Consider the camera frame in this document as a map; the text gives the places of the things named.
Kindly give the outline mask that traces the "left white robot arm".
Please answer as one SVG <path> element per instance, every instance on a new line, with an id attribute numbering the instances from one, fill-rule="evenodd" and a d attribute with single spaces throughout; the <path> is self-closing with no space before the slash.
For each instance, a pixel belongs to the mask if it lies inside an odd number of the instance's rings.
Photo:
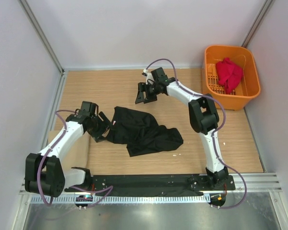
<path id="1" fill-rule="evenodd" d="M 79 109 L 63 120 L 63 128 L 46 147 L 26 157 L 25 190 L 42 197 L 59 197 L 72 186 L 88 191 L 92 186 L 90 170 L 75 166 L 64 171 L 62 163 L 74 143 L 84 134 L 89 134 L 95 142 L 104 141 L 110 125 L 96 103 L 83 101 Z"/>

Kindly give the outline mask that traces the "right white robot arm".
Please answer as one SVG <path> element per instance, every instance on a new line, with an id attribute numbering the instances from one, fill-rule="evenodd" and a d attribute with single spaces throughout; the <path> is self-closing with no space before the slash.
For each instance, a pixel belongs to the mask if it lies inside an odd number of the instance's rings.
<path id="1" fill-rule="evenodd" d="M 213 190 L 225 187 L 228 168 L 224 165 L 218 143 L 219 115 L 211 95 L 186 88 L 177 78 L 169 78 L 163 68 L 144 69 L 145 82 L 138 83 L 136 104 L 157 100 L 158 94 L 174 97 L 188 106 L 192 129 L 199 134 L 206 156 L 207 185 Z"/>

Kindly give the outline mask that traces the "black t shirt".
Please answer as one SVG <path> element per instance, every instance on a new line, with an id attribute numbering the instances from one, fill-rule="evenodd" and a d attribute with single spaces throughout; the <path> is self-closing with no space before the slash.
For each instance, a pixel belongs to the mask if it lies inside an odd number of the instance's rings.
<path id="1" fill-rule="evenodd" d="M 174 151 L 183 143 L 176 128 L 159 125 L 150 113 L 116 106 L 107 141 L 125 144 L 130 157 Z"/>

